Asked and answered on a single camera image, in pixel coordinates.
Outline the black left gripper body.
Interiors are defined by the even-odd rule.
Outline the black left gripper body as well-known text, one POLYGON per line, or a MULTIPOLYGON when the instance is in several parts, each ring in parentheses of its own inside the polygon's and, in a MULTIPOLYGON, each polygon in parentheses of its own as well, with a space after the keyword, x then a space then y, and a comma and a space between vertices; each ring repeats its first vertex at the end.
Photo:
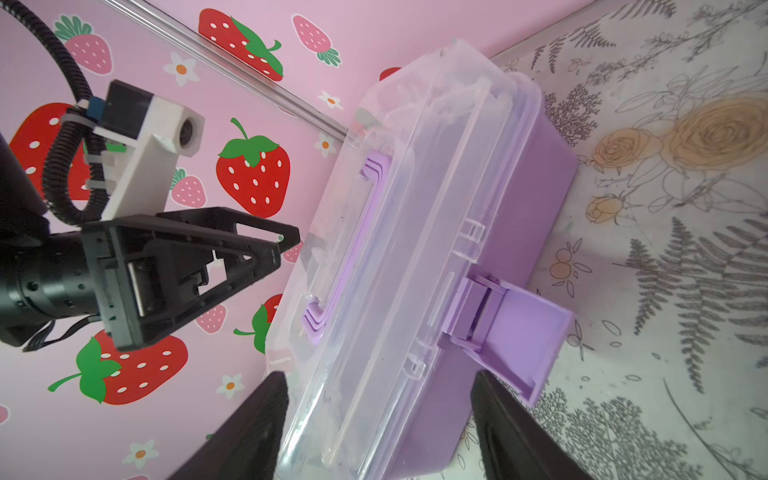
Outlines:
POLYGON ((177 330, 143 328, 144 248, 153 240, 240 240, 202 225, 198 209, 97 222, 81 231, 1 243, 1 340, 35 351, 60 319, 103 324, 121 351, 157 344, 177 330))

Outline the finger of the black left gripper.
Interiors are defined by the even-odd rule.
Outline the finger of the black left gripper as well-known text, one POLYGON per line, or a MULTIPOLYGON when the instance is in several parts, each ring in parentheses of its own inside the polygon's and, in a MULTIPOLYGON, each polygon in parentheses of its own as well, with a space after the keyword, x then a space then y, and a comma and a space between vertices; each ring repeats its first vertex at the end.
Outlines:
POLYGON ((144 248, 143 328, 178 330, 281 266, 262 239, 153 240, 144 248))
POLYGON ((263 219, 228 207, 202 208, 198 209, 197 213, 205 227, 273 241, 278 245, 280 253, 300 244, 300 231, 292 225, 263 219))

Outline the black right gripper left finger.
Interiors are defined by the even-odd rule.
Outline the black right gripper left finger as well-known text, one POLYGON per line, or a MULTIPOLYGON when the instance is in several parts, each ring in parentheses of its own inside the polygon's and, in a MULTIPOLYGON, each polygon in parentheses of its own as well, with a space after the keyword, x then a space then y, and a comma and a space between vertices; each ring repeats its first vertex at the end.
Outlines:
POLYGON ((270 373, 173 479, 272 479, 289 406, 286 376, 270 373))

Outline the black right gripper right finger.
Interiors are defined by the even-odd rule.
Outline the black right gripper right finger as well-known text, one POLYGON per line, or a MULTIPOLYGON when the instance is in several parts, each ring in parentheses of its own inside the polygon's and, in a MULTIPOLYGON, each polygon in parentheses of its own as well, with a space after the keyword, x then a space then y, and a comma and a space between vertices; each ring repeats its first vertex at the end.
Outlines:
POLYGON ((490 371, 476 374, 470 398, 488 479, 590 477, 490 371))

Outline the purple plastic tool box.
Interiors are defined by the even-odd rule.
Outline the purple plastic tool box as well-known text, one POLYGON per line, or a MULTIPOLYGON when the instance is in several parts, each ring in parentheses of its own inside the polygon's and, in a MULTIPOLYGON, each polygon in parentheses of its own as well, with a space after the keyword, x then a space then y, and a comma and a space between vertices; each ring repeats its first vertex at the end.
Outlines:
POLYGON ((540 88, 464 41, 367 92, 266 338, 278 478, 445 468, 481 370, 538 400, 573 316, 527 284, 577 170, 540 88))

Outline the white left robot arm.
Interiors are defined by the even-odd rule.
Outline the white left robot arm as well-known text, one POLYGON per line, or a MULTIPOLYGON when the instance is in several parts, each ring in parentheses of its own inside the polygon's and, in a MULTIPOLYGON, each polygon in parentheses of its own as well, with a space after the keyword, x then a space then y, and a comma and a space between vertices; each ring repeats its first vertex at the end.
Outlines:
POLYGON ((224 207, 131 215, 54 234, 1 149, 1 340, 47 345, 55 321, 103 325, 121 351, 159 343, 276 272, 299 230, 224 207))

